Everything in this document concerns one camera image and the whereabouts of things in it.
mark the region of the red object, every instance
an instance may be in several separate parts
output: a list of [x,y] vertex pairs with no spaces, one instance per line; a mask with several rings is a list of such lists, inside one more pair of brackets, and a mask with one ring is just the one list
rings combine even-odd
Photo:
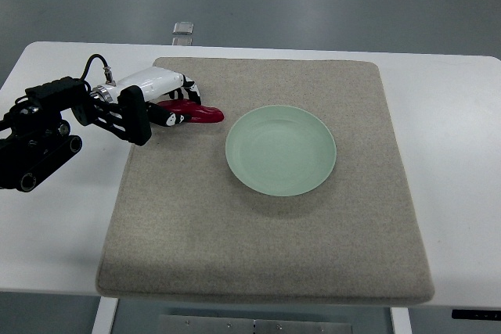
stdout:
[[176,114],[188,113],[191,115],[190,123],[219,123],[225,118],[224,113],[215,107],[206,107],[198,105],[188,99],[173,99],[171,101],[162,101],[158,106],[165,108]]

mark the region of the screw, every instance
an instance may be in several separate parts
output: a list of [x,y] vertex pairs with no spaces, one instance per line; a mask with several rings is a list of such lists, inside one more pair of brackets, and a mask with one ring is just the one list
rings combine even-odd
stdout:
[[57,131],[59,132],[60,135],[66,136],[67,134],[70,133],[70,127],[68,127],[66,124],[61,124],[57,128]]
[[20,184],[23,192],[29,192],[37,185],[37,178],[28,172],[21,178]]

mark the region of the white table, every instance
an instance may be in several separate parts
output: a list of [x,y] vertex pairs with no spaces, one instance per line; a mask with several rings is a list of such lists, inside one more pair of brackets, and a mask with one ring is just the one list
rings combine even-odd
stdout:
[[[430,261],[436,293],[428,305],[501,308],[499,60],[37,42],[25,49],[0,91],[0,114],[27,87],[80,77],[92,53],[105,56],[117,80],[159,56],[374,62]],[[92,86],[103,82],[100,63],[87,80]],[[31,193],[0,191],[2,291],[96,294],[96,270],[130,146],[98,127],[82,127],[69,110],[63,117],[82,137],[82,151]]]

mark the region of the plate rim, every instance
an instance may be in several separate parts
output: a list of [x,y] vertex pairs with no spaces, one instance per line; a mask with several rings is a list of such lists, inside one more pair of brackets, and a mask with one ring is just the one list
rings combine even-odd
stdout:
[[[286,195],[276,195],[276,194],[271,194],[271,193],[267,193],[267,192],[263,192],[259,189],[256,189],[255,187],[252,187],[250,185],[248,185],[245,181],[243,181],[238,174],[235,173],[235,171],[233,170],[232,168],[232,164],[230,163],[229,161],[229,151],[228,151],[228,144],[229,144],[229,139],[230,139],[230,135],[232,134],[232,132],[234,132],[234,129],[235,127],[237,126],[237,124],[244,118],[244,117],[247,117],[247,116],[251,116],[252,113],[255,113],[257,111],[260,111],[260,110],[263,110],[263,109],[267,109],[267,108],[270,108],[270,107],[275,107],[275,108],[291,108],[291,109],[294,109],[294,110],[299,110],[301,111],[302,113],[305,113],[307,116],[310,116],[310,117],[313,117],[316,121],[318,121],[327,131],[327,133],[329,134],[330,136],[330,139],[332,140],[332,143],[333,143],[333,150],[334,150],[334,158],[333,158],[333,161],[332,161],[332,166],[328,169],[328,173],[326,174],[326,177],[324,177],[317,185],[315,185],[313,188],[310,188],[306,191],[303,191],[303,192],[299,192],[299,193],[294,193],[294,194],[286,194]],[[316,115],[314,115],[313,113],[310,113],[309,111],[307,110],[304,110],[302,109],[301,107],[297,107],[297,106],[292,106],[292,105],[266,105],[266,106],[261,106],[261,107],[258,107],[258,108],[255,108],[255,109],[252,109],[248,112],[246,112],[244,115],[240,116],[236,121],[235,123],[232,125],[232,127],[229,129],[228,131],[228,134],[226,135],[226,140],[225,140],[225,158],[226,158],[226,163],[228,164],[229,166],[229,169],[231,170],[231,172],[233,173],[233,175],[242,183],[244,184],[245,186],[249,187],[250,189],[254,190],[255,192],[259,192],[261,194],[264,194],[264,195],[267,195],[267,196],[274,196],[274,197],[290,197],[290,196],[299,196],[299,195],[302,195],[304,193],[307,193],[307,192],[310,192],[312,191],[313,189],[316,189],[318,188],[325,180],[327,180],[327,178],[332,174],[332,171],[334,169],[334,166],[336,165],[336,161],[337,161],[337,144],[336,144],[336,140],[334,139],[334,136],[332,135],[332,132],[330,131],[329,127],[326,126],[326,124],[321,120],[319,119]]]

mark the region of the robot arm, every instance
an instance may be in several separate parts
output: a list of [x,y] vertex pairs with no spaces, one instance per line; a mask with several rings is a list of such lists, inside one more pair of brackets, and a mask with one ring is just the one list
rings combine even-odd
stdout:
[[[92,90],[85,77],[96,57],[105,66],[106,84]],[[81,138],[70,134],[61,111],[71,108],[80,124],[95,124],[144,145],[151,137],[150,121],[171,126],[189,119],[149,102],[181,88],[200,104],[195,83],[182,74],[151,67],[114,83],[106,60],[94,55],[81,78],[64,77],[26,89],[0,120],[0,131],[12,131],[0,139],[0,189],[29,192],[81,150]]]

